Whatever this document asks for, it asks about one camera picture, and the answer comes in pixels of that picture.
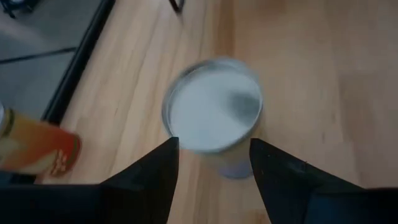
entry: liquid surface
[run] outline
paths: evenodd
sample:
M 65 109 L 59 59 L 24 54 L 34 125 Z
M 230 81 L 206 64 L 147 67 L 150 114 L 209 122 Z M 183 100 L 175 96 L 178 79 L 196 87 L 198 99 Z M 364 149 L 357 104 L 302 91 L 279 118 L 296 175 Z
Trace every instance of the liquid surface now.
M 174 90 L 170 128 L 184 149 L 218 151 L 253 127 L 261 101 L 252 77 L 232 68 L 201 68 Z

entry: metal rim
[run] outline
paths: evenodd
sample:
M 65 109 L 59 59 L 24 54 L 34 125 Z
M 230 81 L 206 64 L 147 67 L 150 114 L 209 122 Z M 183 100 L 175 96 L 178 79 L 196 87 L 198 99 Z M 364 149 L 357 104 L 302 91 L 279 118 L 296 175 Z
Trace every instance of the metal rim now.
M 258 95 L 259 95 L 259 111 L 257 112 L 256 118 L 254 119 L 253 124 L 251 125 L 251 128 L 249 130 L 247 130 L 242 137 L 240 137 L 239 139 L 232 141 L 232 143 L 227 144 L 223 147 L 218 147 L 215 149 L 211 149 L 209 152 L 203 152 L 200 150 L 195 150 L 195 149 L 189 149 L 192 151 L 197 151 L 200 153 L 215 153 L 215 152 L 221 152 L 224 150 L 229 149 L 231 146 L 234 146 L 236 144 L 239 144 L 241 141 L 245 140 L 247 137 L 249 137 L 249 135 L 252 133 L 252 131 L 256 128 L 260 117 L 261 117 L 261 113 L 262 113 L 262 107 L 263 107 L 263 97 L 262 97 L 262 89 L 260 84 L 258 83 L 258 77 L 257 75 L 251 71 L 250 69 L 248 69 L 248 67 L 246 66 L 246 64 L 244 64 L 243 62 L 239 61 L 239 60 L 235 60 L 235 59 L 231 59 L 231 58 L 227 58 L 227 57 L 223 57 L 223 58 L 216 58 L 213 60 L 205 60 L 202 62 L 199 62 L 197 64 L 192 65 L 191 67 L 188 67 L 187 69 L 185 69 L 184 71 L 182 71 L 180 73 L 180 75 L 172 82 L 172 84 L 169 86 L 169 88 L 166 91 L 166 94 L 164 96 L 163 102 L 162 102 L 162 122 L 164 125 L 164 128 L 167 131 L 167 134 L 169 134 L 170 137 L 175 136 L 174 133 L 172 132 L 172 128 L 171 128 L 171 123 L 170 123 L 170 117 L 169 117 L 169 111 L 170 111 L 170 106 L 172 105 L 170 102 L 172 102 L 173 99 L 173 94 L 175 93 L 175 90 L 178 89 L 178 86 L 181 85 L 183 83 L 183 80 L 186 76 L 192 74 L 194 71 L 199 70 L 201 68 L 204 67 L 209 67 L 209 66 L 217 66 L 219 64 L 222 65 L 229 65 L 230 67 L 233 67 L 237 70 L 242 71 L 242 73 L 244 73 L 245 75 L 249 76 L 252 78 L 253 82 L 256 84 L 257 86 L 257 90 L 258 90 Z

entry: wooden table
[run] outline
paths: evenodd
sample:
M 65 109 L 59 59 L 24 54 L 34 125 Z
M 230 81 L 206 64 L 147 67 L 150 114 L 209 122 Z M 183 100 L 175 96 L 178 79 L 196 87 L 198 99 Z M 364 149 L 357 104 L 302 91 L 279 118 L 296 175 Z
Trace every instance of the wooden table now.
M 62 127 L 83 150 L 45 183 L 101 182 L 167 139 L 169 83 L 186 66 L 229 55 L 260 76 L 256 136 L 365 187 L 398 185 L 398 3 L 354 0 L 118 0 Z M 220 177 L 181 151 L 169 223 L 268 223 L 254 179 Z

